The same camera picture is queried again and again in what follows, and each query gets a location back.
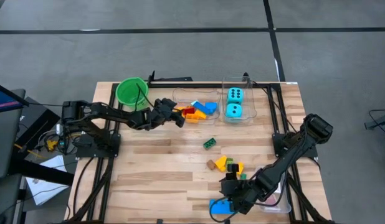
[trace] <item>cyan dice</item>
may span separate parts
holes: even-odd
[[[244,100],[244,91],[240,88],[230,88],[229,94],[227,96],[227,104],[235,103],[238,105],[242,104]]]
[[[227,105],[226,117],[240,118],[242,116],[242,107],[237,103],[230,103]]]

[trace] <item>wooden table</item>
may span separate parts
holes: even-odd
[[[97,83],[93,101],[108,103],[112,84]],[[299,87],[287,83],[281,83],[281,87],[287,117],[298,129],[305,117]],[[173,90],[152,88],[148,98],[152,102],[156,98],[172,99]],[[158,218],[165,223],[214,223],[209,217],[208,203],[209,199],[222,197],[218,181],[224,177],[224,173],[209,170],[206,162],[227,155],[234,161],[243,162],[244,172],[250,177],[257,166],[265,166],[276,160],[269,100],[260,88],[254,89],[254,100],[257,116],[250,126],[230,126],[218,119],[214,125],[185,123],[183,128],[178,128],[174,123],[166,123],[151,131],[135,131],[121,124],[122,142],[113,166],[105,223],[155,223]],[[102,119],[95,120],[100,127],[104,127],[104,122]],[[210,138],[215,138],[217,144],[207,151],[202,144]],[[77,179],[87,161],[82,159],[78,162],[69,200],[71,208]],[[92,190],[96,163],[97,159],[94,159],[82,177],[77,208]],[[330,219],[318,167],[308,159],[299,159],[297,164],[303,192],[320,214]],[[99,195],[96,201],[96,219],[101,198]],[[296,200],[294,204],[298,218]],[[264,213],[256,206],[247,215],[237,214],[231,221],[289,223],[288,214]]]

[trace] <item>monitor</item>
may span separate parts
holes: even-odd
[[[15,110],[24,106],[29,106],[26,100],[0,85],[0,112]]]

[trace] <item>blue block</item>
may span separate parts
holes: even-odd
[[[227,95],[227,104],[236,103],[241,105],[244,100],[244,91],[240,88],[230,88]]]
[[[227,105],[226,117],[228,118],[240,118],[242,116],[242,107],[236,103],[230,103]]]
[[[210,199],[209,201],[209,208],[211,208],[211,205],[215,202],[214,199]],[[212,214],[214,215],[230,215],[233,214],[230,210],[232,205],[232,202],[229,202],[228,200],[221,200],[220,202],[217,202],[215,205],[212,207]]]
[[[217,103],[214,103],[214,102],[206,102],[205,103],[205,107],[207,109],[209,109],[210,111],[210,114],[213,114],[215,113],[216,109],[217,109]]]
[[[202,105],[198,100],[191,103],[193,107],[195,107],[197,110],[202,111],[204,114],[210,114],[210,110],[206,108],[204,105]]]

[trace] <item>plastic bin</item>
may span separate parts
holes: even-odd
[[[244,100],[241,104],[242,115],[239,118],[231,118],[226,115],[227,95],[230,88],[240,88],[244,92]],[[254,91],[249,77],[224,77],[222,82],[222,107],[223,121],[230,124],[248,125],[256,117]]]
[[[217,108],[212,115],[207,115],[206,119],[199,119],[197,124],[214,124],[216,119],[220,117],[220,93],[217,90],[190,90],[177,88],[173,90],[173,101],[179,106],[191,106],[193,101],[198,100],[205,105],[207,102],[217,103]]]
[[[256,168],[255,172],[257,172],[260,168],[263,168],[263,166],[259,166]],[[277,190],[265,201],[261,202],[260,200],[257,200],[257,203],[272,205],[274,204],[278,198],[281,196],[281,189],[282,185],[284,184],[284,178],[285,173],[281,176],[281,181],[278,183]],[[288,203],[287,199],[287,190],[284,188],[284,191],[282,192],[282,198],[281,201],[278,203],[277,206],[274,207],[265,207],[261,205],[257,205],[258,209],[260,209],[263,212],[269,212],[269,213],[288,213],[291,211],[291,205]]]

